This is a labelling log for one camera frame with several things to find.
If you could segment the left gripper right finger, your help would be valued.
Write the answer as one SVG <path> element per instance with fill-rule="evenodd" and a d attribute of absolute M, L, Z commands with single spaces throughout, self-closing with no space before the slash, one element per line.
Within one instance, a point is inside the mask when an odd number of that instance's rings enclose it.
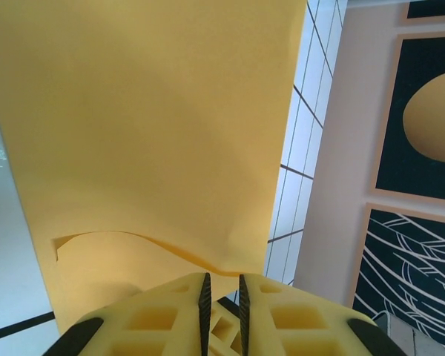
<path fill-rule="evenodd" d="M 368 316 L 258 274 L 239 277 L 243 355 L 403 355 Z"/>

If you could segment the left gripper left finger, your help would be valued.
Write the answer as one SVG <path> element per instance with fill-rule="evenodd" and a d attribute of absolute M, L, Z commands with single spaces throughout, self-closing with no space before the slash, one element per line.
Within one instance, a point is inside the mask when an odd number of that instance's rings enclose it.
<path fill-rule="evenodd" d="M 47 355 L 207 355 L 211 276 L 191 273 L 86 314 Z"/>

